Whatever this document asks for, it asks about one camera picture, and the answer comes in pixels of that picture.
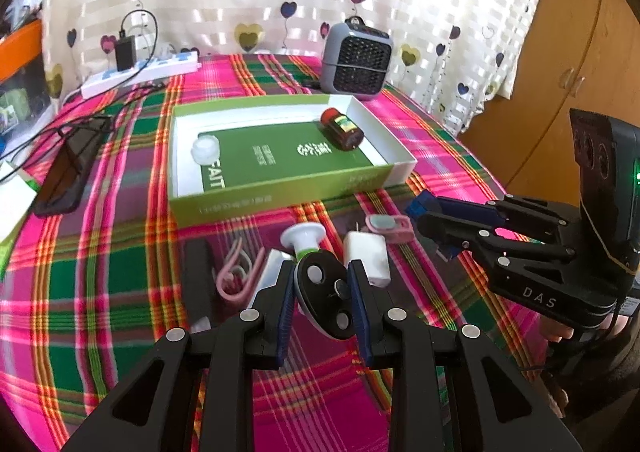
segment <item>table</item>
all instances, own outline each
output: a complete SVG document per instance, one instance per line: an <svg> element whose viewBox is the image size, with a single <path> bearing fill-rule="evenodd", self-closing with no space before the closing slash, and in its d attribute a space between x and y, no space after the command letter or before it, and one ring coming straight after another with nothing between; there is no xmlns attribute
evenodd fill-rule
<svg viewBox="0 0 640 452"><path fill-rule="evenodd" d="M187 327L179 282L185 239L206 236L220 259L241 236L255 256L261 246L278 247L291 224L317 221L327 229L324 247L341 259L342 237L356 222L362 226L372 213L398 214L425 188L478 203L504 193L460 143L411 99L386 87L366 105L417 158L405 185L179 231L168 210L166 182L174 105L309 93L299 82L320 71L320 61L310 57L201 60L197 73L172 78L166 90L124 113L76 212L30 217L20 234L0 285L0 392L43 452L59 450L165 331ZM113 96L94 98L70 115L67 105L60 119L94 111ZM30 171L41 179L49 164ZM390 248L389 258L396 305L441 327L473 323L521 366L543 359L537 315L489 292L484 272L467 252L444 263L431 241L418 238ZM256 451L384 451L391 386L390 371L364 368L353 339L321 336L296 310L285 366L255 373ZM203 399L201 392L195 435Z"/></svg>

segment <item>power strip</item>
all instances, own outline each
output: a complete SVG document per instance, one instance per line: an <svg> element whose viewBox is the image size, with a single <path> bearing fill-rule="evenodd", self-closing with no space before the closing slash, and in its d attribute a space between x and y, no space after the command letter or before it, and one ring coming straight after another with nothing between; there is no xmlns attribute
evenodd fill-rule
<svg viewBox="0 0 640 452"><path fill-rule="evenodd" d="M139 60L130 70L118 71L107 70L92 75L82 84L80 91L83 99L95 97L100 93L104 93L127 78L131 77L136 71L139 71L145 64L145 60ZM128 84L138 84L140 82L149 82L159 78L172 77L174 75L183 75L185 73L193 73L200 67L198 63L197 52L185 52L184 54L176 54L167 60L159 60L154 58L149 65L140 72L135 78L131 79Z"/></svg>

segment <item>space heater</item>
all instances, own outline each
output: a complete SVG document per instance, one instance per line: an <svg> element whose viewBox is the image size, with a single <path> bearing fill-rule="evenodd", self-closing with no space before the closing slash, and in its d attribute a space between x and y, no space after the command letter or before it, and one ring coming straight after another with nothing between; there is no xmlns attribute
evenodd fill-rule
<svg viewBox="0 0 640 452"><path fill-rule="evenodd" d="M357 19L337 23L329 30L320 76L320 89L325 93L367 99L385 85L393 42L388 33Z"/></svg>

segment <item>jar label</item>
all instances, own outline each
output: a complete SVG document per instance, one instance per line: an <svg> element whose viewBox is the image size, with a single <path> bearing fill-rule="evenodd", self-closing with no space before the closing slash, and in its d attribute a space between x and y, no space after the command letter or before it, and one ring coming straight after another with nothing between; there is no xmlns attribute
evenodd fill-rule
<svg viewBox="0 0 640 452"><path fill-rule="evenodd" d="M339 117L336 117L334 122L338 124L345 133L348 133L349 131L353 131L354 129L358 128L356 124L351 122L351 120L344 115L340 115Z"/></svg>

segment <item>cabinet door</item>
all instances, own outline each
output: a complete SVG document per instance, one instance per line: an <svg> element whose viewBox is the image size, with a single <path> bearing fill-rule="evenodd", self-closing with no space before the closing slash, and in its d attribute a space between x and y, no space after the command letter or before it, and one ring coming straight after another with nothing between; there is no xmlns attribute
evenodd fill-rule
<svg viewBox="0 0 640 452"><path fill-rule="evenodd" d="M460 135L501 183L516 174L558 113L587 50L599 3L540 0L511 99L496 97L485 104L484 113Z"/></svg>
<svg viewBox="0 0 640 452"><path fill-rule="evenodd" d="M508 187L511 193L578 204L580 177L569 108L640 126L640 25L625 0L602 0L578 78L548 133Z"/></svg>

